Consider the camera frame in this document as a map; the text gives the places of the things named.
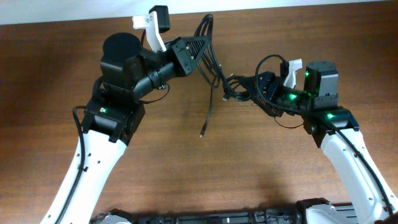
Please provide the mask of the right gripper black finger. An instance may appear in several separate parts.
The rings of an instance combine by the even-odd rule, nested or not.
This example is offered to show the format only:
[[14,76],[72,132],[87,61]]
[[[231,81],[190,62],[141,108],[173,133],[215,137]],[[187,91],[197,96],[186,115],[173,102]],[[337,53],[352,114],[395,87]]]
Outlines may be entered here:
[[184,37],[183,41],[193,60],[201,59],[201,56],[210,44],[210,38],[207,36]]
[[257,96],[257,80],[255,76],[235,76],[234,78],[238,84],[244,88],[244,91],[239,92],[238,96]]

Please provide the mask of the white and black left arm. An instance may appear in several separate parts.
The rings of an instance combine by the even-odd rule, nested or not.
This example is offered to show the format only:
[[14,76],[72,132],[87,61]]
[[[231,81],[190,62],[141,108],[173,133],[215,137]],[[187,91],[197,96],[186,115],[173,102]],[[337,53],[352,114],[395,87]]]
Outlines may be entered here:
[[75,155],[42,223],[90,222],[112,169],[145,115],[143,97],[190,75],[209,44],[205,36],[177,37],[164,51],[152,52],[126,32],[104,41],[102,75],[83,107],[83,119],[75,119]]

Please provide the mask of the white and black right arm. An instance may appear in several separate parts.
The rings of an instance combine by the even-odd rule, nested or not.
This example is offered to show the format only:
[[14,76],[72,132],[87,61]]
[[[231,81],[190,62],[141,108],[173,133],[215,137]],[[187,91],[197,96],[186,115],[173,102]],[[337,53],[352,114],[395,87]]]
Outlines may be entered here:
[[301,116],[304,130],[337,171],[360,223],[397,222],[397,197],[372,160],[354,115],[338,104],[339,74],[334,63],[308,63],[303,90],[298,90],[300,59],[282,59],[279,76],[256,70],[251,77],[225,77],[209,37],[189,38],[184,47],[193,63],[202,59],[219,76],[224,99],[251,100],[273,118]]

